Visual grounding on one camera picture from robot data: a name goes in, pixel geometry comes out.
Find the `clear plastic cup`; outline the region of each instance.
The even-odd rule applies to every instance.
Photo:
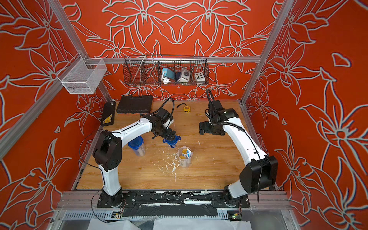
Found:
[[[189,158],[186,158],[183,156],[183,150],[184,149],[189,149],[191,151],[191,156]],[[179,157],[179,163],[180,163],[180,166],[181,167],[184,167],[184,168],[187,168],[189,167],[190,165],[190,161],[193,157],[193,152],[190,148],[188,147],[181,147],[179,150],[178,150],[178,153],[177,153],[178,157]]]
[[[134,153],[137,156],[146,155],[146,148],[144,147],[144,141],[141,136],[134,138],[128,143],[128,146],[131,147]]]

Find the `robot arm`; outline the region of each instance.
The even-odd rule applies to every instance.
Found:
[[[209,95],[208,99],[206,115],[209,121],[199,124],[199,133],[202,135],[227,133],[238,148],[245,164],[239,180],[224,188],[226,203],[235,205],[241,196],[274,185],[278,162],[274,156],[267,156],[250,137],[234,109],[224,109],[220,101],[211,101]]]
[[[118,207],[122,202],[122,188],[118,178],[118,165],[122,159],[122,148],[134,138],[153,132],[169,141],[176,132],[168,128],[174,122],[172,115],[160,108],[153,114],[143,115],[141,119],[113,132],[103,130],[93,150],[93,156],[101,169],[104,182],[103,195],[111,207]]]

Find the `floral pattern wall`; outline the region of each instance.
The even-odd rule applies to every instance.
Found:
[[[302,229],[366,229],[368,3],[297,0],[246,102]]]
[[[77,54],[45,0],[0,0],[0,138]],[[62,89],[0,161],[0,229],[46,229],[105,101]],[[93,135],[81,146],[84,158]]]
[[[90,57],[148,54],[239,57],[259,56],[282,0],[148,1],[60,0]],[[219,99],[240,99],[255,63],[209,65],[207,86],[128,86],[123,68],[108,65],[103,82],[112,98],[121,95],[205,98],[205,89]]]

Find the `yellow label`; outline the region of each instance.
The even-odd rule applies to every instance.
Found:
[[[110,123],[110,122],[111,122],[111,117],[112,117],[112,114],[111,114],[110,116],[108,116],[108,117],[103,121],[103,124]]]

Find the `white paper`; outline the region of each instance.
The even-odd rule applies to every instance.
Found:
[[[155,220],[153,230],[252,230],[247,221],[164,218]]]
[[[104,223],[98,219],[91,219],[87,230],[141,230],[128,220]]]

